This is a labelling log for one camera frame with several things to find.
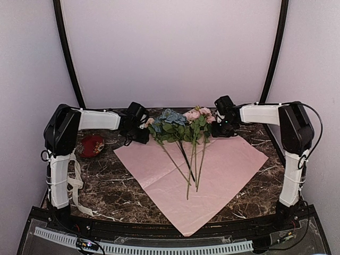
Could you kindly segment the pink fake flower stem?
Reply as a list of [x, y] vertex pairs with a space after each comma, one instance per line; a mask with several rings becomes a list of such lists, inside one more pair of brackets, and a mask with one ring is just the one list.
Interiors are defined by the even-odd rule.
[[202, 122], [204, 124], [200, 128], [202, 130], [203, 147], [202, 147], [202, 156], [201, 156], [201, 161], [200, 161], [198, 177], [197, 177], [197, 181], [196, 181], [196, 185], [195, 185], [196, 192], [198, 192], [199, 191], [200, 180], [201, 180], [203, 161], [204, 161], [205, 154], [206, 154], [206, 147], [207, 147], [207, 144], [210, 142], [209, 138], [211, 136], [211, 128], [212, 128], [211, 124], [216, 119], [213, 116], [211, 110], [209, 108], [207, 108], [207, 107], [196, 106], [195, 110], [197, 110], [198, 113], [200, 114], [200, 116], [199, 116], [200, 122]]
[[188, 124], [189, 124], [189, 131], [190, 131], [190, 142], [192, 144], [192, 152], [191, 152], [191, 166], [190, 171], [194, 174], [194, 181], [196, 185], [197, 181], [197, 141], [200, 139], [200, 131], [201, 126], [204, 125], [199, 120], [200, 114], [197, 110], [192, 109], [184, 114], [186, 117]]

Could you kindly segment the white fake flower stem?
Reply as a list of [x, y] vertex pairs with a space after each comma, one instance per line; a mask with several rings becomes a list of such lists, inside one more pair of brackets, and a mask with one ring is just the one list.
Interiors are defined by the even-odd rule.
[[179, 168], [179, 166], [177, 165], [177, 163], [175, 162], [175, 160], [173, 159], [173, 157], [170, 155], [170, 153], [168, 152], [168, 150], [165, 148], [165, 145], [163, 143], [163, 140], [161, 138], [160, 133], [157, 133], [156, 130], [152, 127], [153, 124], [156, 123], [156, 120], [154, 118], [148, 118], [148, 120], [146, 121], [146, 124], [144, 125], [146, 128], [149, 129], [153, 139], [160, 145], [160, 147], [162, 148], [163, 152], [168, 156], [168, 158], [171, 160], [171, 162], [173, 163], [173, 165], [176, 167], [176, 169], [180, 172], [180, 174], [184, 177], [185, 181], [187, 182], [188, 186], [191, 186], [190, 183], [190, 179], [187, 178], [184, 173], [182, 172], [182, 170]]

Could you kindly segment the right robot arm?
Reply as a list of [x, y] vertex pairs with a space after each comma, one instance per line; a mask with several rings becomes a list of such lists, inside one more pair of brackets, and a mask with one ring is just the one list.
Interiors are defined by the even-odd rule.
[[214, 138], [237, 135], [241, 125], [254, 123], [276, 125], [280, 128], [281, 144], [285, 151], [285, 174], [279, 203], [285, 207], [295, 205], [304, 183], [305, 165], [318, 142], [305, 111], [307, 105], [291, 103], [253, 103], [235, 105], [229, 96], [215, 101], [216, 120], [212, 123]]

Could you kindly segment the blue fake flower stem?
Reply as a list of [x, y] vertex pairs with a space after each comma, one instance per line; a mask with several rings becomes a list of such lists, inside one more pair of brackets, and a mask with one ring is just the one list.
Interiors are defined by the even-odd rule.
[[176, 144], [189, 170], [190, 163], [183, 145], [187, 123], [186, 117], [179, 112], [167, 108], [154, 119], [156, 123], [152, 127], [157, 133], [160, 133], [164, 145], [166, 142]]

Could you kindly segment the purple and pink wrapping paper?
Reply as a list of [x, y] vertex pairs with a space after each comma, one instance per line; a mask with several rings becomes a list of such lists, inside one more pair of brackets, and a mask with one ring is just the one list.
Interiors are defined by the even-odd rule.
[[268, 157], [240, 136], [197, 145], [133, 142], [115, 155], [157, 208], [183, 235], [191, 236], [220, 212], [254, 177]]

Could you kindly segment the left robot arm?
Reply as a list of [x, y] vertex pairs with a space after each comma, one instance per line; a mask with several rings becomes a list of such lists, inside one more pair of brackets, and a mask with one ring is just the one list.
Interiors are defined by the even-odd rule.
[[44, 130], [45, 152], [48, 157], [47, 184], [49, 203], [57, 210], [69, 206], [67, 196], [67, 170], [71, 153], [76, 148], [80, 130], [118, 130], [124, 145], [131, 142], [146, 144], [149, 130], [145, 123], [149, 111], [132, 102], [121, 112], [113, 109], [83, 109], [60, 104]]

